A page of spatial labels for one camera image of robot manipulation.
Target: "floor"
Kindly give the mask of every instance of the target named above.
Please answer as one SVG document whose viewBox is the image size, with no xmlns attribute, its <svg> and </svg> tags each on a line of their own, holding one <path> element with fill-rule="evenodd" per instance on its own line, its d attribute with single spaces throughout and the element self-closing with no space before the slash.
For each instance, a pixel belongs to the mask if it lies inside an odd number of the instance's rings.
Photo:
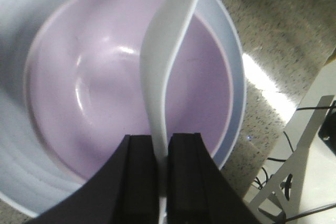
<svg viewBox="0 0 336 224">
<path fill-rule="evenodd" d="M 247 107 L 223 174 L 243 196 L 336 45 L 336 0 L 222 0 L 244 50 Z M 0 202 L 0 224 L 27 217 Z"/>
</svg>

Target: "white stand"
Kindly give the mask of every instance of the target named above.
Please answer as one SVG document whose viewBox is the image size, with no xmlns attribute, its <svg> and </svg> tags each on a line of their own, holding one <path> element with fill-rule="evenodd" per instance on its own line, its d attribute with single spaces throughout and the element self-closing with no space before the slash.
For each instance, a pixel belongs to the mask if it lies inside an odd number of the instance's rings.
<svg viewBox="0 0 336 224">
<path fill-rule="evenodd" d="M 324 96 L 317 106 L 329 106 L 333 100 L 333 95 Z M 316 136 L 319 127 L 325 119 L 326 112 L 327 110 L 315 110 L 313 112 L 299 140 L 297 149 L 249 203 L 249 208 L 262 223 L 274 223 L 284 218 L 293 217 L 303 211 L 336 202 L 336 194 L 332 193 L 334 197 L 330 197 L 330 202 L 326 203 L 323 200 L 324 204 L 321 203 L 322 200 L 320 199 L 327 197 L 326 193 L 329 194 L 330 191 L 334 190 L 333 187 L 320 186 L 321 180 L 317 179 L 323 179 L 320 176 L 329 173 L 332 174 L 333 179 L 329 180 L 328 184 L 336 184 L 336 158 L 322 143 L 322 140 Z M 281 184 L 284 183 L 289 174 L 292 174 L 292 181 L 289 190 L 290 198 L 287 200 L 281 189 Z M 330 216 L 326 217 L 326 220 L 330 223 Z M 320 221 L 321 219 L 319 219 L 319 222 L 306 222 L 303 218 L 288 223 L 321 223 Z"/>
</svg>

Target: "black wire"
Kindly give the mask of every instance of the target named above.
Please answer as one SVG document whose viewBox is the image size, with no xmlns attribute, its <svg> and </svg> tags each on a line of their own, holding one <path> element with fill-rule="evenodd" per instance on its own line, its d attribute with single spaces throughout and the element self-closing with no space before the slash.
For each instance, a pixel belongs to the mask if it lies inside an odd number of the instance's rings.
<svg viewBox="0 0 336 224">
<path fill-rule="evenodd" d="M 287 218 L 284 222 L 283 221 L 278 221 L 278 222 L 274 222 L 272 224 L 283 224 L 283 223 L 286 223 L 286 222 L 289 222 L 289 221 L 292 221 L 292 220 L 300 219 L 300 218 L 308 216 L 308 215 L 317 214 L 318 212 L 323 212 L 323 211 L 326 211 L 326 210 L 329 210 L 329 209 L 332 209 L 332 208 L 335 208 L 335 207 L 336 207 L 336 204 L 329 205 L 327 207 L 323 207 L 323 208 L 320 208 L 320 209 L 317 209 L 317 210 L 312 210 L 312 211 L 309 211 L 309 212 L 304 212 L 302 214 Z"/>
<path fill-rule="evenodd" d="M 272 177 L 273 177 L 274 174 L 271 174 L 268 178 L 268 180 L 270 180 Z"/>
<path fill-rule="evenodd" d="M 285 197 L 287 200 L 289 200 L 289 188 L 290 188 L 290 183 L 292 181 L 292 178 L 293 178 L 293 174 L 289 174 L 285 182 Z"/>
<path fill-rule="evenodd" d="M 273 157 L 268 157 L 267 160 L 275 161 L 275 162 L 286 162 L 286 159 L 279 159 L 279 158 L 273 158 Z"/>
<path fill-rule="evenodd" d="M 286 131 L 283 131 L 283 133 L 284 133 L 284 135 L 285 135 L 285 136 L 286 136 L 286 138 L 287 138 L 287 141 L 288 141 L 288 144 L 289 144 L 289 147 L 290 147 L 290 149 L 292 150 L 292 152 L 294 152 L 294 149 L 293 149 L 292 143 L 290 142 L 290 140 L 289 140 L 289 137 L 288 137 L 288 135 L 287 135 Z"/>
<path fill-rule="evenodd" d="M 256 180 L 254 182 L 256 182 L 259 185 L 259 189 L 263 188 L 263 185 L 258 177 L 256 177 Z"/>
<path fill-rule="evenodd" d="M 322 106 L 322 107 L 303 107 L 298 108 L 298 110 L 327 110 L 327 109 L 336 109 L 336 106 Z"/>
<path fill-rule="evenodd" d="M 266 176 L 266 183 L 268 182 L 268 174 L 267 174 L 267 171 L 265 170 L 265 168 L 261 168 L 263 171 L 264 171 L 264 173 L 265 173 L 265 176 Z"/>
</svg>

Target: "white plastic spatula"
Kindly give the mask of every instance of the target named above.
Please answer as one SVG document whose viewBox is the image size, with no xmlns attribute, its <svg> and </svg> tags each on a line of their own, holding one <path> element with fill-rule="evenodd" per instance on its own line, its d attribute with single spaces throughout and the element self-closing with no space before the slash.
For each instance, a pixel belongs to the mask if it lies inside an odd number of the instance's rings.
<svg viewBox="0 0 336 224">
<path fill-rule="evenodd" d="M 142 92 L 148 114 L 154 153 L 159 166 L 160 217 L 166 207 L 168 156 L 165 95 L 171 69 L 198 0 L 165 0 L 146 31 L 140 53 Z"/>
</svg>

